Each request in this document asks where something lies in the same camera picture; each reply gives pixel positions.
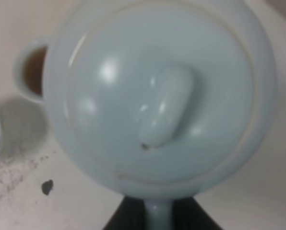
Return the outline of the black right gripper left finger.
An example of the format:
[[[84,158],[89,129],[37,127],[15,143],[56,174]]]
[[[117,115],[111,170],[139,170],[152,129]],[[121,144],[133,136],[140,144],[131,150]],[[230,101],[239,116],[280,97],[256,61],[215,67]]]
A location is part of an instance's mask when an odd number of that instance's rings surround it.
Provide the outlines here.
[[[145,230],[146,213],[141,199],[125,196],[104,230]]]

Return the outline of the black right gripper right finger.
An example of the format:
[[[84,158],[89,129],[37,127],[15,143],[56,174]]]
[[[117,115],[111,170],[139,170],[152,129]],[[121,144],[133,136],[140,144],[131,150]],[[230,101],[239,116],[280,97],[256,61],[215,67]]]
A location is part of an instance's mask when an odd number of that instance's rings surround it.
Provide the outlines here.
[[[173,226],[175,230],[222,230],[193,197],[174,200]]]

